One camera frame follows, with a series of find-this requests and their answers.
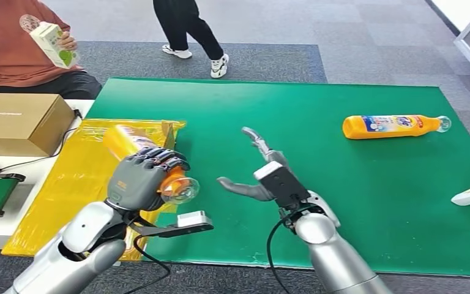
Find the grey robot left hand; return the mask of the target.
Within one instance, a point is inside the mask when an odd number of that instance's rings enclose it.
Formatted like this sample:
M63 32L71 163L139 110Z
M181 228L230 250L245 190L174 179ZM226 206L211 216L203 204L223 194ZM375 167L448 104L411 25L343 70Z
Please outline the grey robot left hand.
M176 168L190 169L183 154L145 147L120 161L108 182L105 202L128 211L155 211L164 204L162 182Z

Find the person's hand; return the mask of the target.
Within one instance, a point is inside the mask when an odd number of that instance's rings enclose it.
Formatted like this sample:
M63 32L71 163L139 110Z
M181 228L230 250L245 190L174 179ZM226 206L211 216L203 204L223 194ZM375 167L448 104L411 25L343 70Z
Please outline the person's hand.
M70 35L68 31L64 31L59 40L58 40L58 45L64 49L64 50L69 50L69 51L74 51L78 48L77 41L75 40L74 37Z

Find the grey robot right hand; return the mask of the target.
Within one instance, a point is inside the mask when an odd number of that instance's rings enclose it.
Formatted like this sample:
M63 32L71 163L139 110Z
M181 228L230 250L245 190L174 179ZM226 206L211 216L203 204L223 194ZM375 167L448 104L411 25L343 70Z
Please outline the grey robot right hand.
M277 151L270 148L269 145L266 143L265 139L260 136L257 131L249 127L243 127L242 132L251 138L252 145L259 150L259 152L267 163L276 161L285 167L288 166L286 157L283 155L283 153L281 151ZM268 202L274 199L274 196L260 184L248 185L234 183L226 177L217 178L217 182L229 192L235 193L237 195L250 197L257 201Z

